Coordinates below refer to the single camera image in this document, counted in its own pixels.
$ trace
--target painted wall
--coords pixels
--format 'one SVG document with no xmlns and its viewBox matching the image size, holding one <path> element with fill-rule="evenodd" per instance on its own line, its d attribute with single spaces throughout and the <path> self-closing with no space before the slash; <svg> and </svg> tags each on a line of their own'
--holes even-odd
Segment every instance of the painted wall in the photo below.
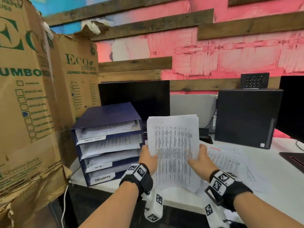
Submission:
<svg viewBox="0 0 304 228">
<path fill-rule="evenodd" d="M 33 3 L 42 13 L 52 14 L 106 0 L 60 0 L 62 5 L 57 1 L 34 0 Z M 95 20 L 106 19 L 111 25 L 121 25 L 214 8 L 214 22 L 223 22 L 304 11 L 304 0 L 273 0 L 237 7 L 227 7 L 227 3 L 228 0 L 180 0 Z M 73 33 L 80 29 L 78 22 L 53 30 Z M 163 80 L 235 78 L 252 72 L 269 72 L 270 76 L 304 75 L 304 30 L 198 41 L 194 27 L 96 44 L 99 62 L 172 56 L 172 69 L 162 71 Z"/>
</svg>

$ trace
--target file organizer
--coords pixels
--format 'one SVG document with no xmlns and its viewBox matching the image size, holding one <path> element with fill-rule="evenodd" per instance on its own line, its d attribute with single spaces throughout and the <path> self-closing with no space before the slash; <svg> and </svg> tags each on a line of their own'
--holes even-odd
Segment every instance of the file organizer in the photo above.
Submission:
<svg viewBox="0 0 304 228">
<path fill-rule="evenodd" d="M 142 120 L 130 102 L 90 107 L 71 131 L 88 186 L 121 178 L 144 144 Z"/>
</svg>

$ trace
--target checkbox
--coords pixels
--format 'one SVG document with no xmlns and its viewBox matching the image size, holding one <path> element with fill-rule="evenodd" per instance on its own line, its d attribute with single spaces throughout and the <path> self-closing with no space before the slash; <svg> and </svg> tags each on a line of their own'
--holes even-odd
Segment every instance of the checkbox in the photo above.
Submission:
<svg viewBox="0 0 304 228">
<path fill-rule="evenodd" d="M 36 132 L 35 131 L 29 132 L 28 135 L 30 138 L 36 137 Z"/>
<path fill-rule="evenodd" d="M 26 103 L 25 97 L 18 97 L 18 102 L 19 103 Z"/>
<path fill-rule="evenodd" d="M 24 96 L 23 90 L 15 90 L 17 96 Z"/>
<path fill-rule="evenodd" d="M 24 121 L 25 121 L 25 124 L 26 124 L 26 125 L 32 124 L 32 123 L 33 123 L 33 121 L 32 121 L 31 118 L 27 118 L 27 119 L 25 119 Z"/>
<path fill-rule="evenodd" d="M 35 128 L 34 128 L 34 125 L 29 125 L 29 126 L 27 126 L 26 128 L 27 128 L 27 131 L 32 131 L 32 130 L 35 129 Z"/>
<path fill-rule="evenodd" d="M 37 138 L 32 138 L 31 139 L 31 143 L 33 143 L 34 141 L 37 141 Z"/>
<path fill-rule="evenodd" d="M 23 116 L 24 118 L 28 118 L 28 117 L 31 116 L 31 114 L 29 113 L 29 111 L 23 111 L 23 112 L 22 112 L 22 116 Z"/>
<path fill-rule="evenodd" d="M 16 81 L 17 86 L 24 86 L 23 81 Z"/>
<path fill-rule="evenodd" d="M 28 110 L 27 104 L 20 105 L 21 110 Z"/>
</svg>

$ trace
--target hand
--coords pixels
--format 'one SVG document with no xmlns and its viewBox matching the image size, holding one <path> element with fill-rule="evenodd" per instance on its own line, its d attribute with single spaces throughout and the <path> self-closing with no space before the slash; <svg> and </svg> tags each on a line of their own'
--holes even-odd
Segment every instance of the hand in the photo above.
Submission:
<svg viewBox="0 0 304 228">
<path fill-rule="evenodd" d="M 144 145 L 141 148 L 141 154 L 139 157 L 138 163 L 144 163 L 148 167 L 150 171 L 150 175 L 154 174 L 157 169 L 157 154 L 153 157 L 150 155 L 150 151 L 148 150 L 148 146 Z"/>
<path fill-rule="evenodd" d="M 188 159 L 188 164 L 201 179 L 209 182 L 213 171 L 218 170 L 217 166 L 211 161 L 207 154 L 207 147 L 200 144 L 200 152 L 197 159 Z"/>
</svg>

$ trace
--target gray partition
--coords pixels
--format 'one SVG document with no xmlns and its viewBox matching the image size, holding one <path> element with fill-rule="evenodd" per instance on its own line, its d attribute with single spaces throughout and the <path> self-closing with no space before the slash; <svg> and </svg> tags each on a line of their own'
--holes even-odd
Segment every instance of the gray partition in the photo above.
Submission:
<svg viewBox="0 0 304 228">
<path fill-rule="evenodd" d="M 215 100 L 210 94 L 170 95 L 170 115 L 196 114 L 199 127 L 205 128 L 214 115 Z"/>
</svg>

